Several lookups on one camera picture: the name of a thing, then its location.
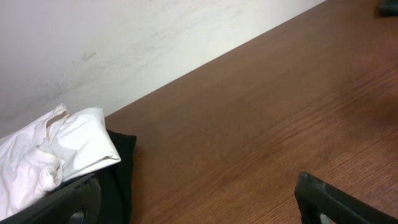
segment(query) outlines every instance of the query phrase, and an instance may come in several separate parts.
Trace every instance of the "tabletop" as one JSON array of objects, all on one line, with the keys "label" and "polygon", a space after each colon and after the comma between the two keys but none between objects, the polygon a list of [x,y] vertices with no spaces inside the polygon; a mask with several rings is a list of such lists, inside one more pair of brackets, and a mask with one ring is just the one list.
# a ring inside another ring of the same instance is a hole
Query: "tabletop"
[{"label": "tabletop", "polygon": [[327,0],[106,118],[133,223],[300,223],[307,171],[398,217],[398,17]]}]

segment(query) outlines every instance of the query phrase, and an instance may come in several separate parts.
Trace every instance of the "crumpled white cloth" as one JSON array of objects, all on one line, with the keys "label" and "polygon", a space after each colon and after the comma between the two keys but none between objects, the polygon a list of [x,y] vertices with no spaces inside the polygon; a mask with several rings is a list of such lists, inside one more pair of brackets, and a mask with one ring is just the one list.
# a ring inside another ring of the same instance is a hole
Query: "crumpled white cloth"
[{"label": "crumpled white cloth", "polygon": [[0,220],[62,181],[120,162],[101,108],[69,116],[65,105],[0,139]]}]

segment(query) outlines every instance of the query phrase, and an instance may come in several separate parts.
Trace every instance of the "pile of cloth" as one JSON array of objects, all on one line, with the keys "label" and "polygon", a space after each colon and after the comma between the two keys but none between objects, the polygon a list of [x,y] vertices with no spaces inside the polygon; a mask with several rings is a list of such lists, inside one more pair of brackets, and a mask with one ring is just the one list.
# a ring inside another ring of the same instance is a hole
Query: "pile of cloth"
[{"label": "pile of cloth", "polygon": [[[121,157],[105,128],[101,108],[70,116],[65,105],[59,105],[0,139],[0,220],[32,205],[61,183],[118,162]],[[132,161],[129,164],[131,169],[124,172],[128,173],[125,190],[130,194]]]}]

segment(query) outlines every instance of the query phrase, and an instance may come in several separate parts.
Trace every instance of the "folded white cloth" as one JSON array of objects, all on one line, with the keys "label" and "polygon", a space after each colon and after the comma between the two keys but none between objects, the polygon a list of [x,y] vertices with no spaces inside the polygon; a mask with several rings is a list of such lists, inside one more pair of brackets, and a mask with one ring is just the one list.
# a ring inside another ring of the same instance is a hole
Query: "folded white cloth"
[{"label": "folded white cloth", "polygon": [[0,139],[0,220],[36,202],[62,181],[120,161],[100,108],[68,117],[56,107]]}]

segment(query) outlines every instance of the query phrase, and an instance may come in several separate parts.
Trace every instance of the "table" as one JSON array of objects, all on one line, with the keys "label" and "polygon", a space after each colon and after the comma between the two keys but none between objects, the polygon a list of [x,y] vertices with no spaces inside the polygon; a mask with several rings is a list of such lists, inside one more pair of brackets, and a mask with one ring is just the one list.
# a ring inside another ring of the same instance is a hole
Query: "table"
[{"label": "table", "polygon": [[398,217],[398,17],[328,0],[106,118],[134,223],[300,223],[308,171]]}]

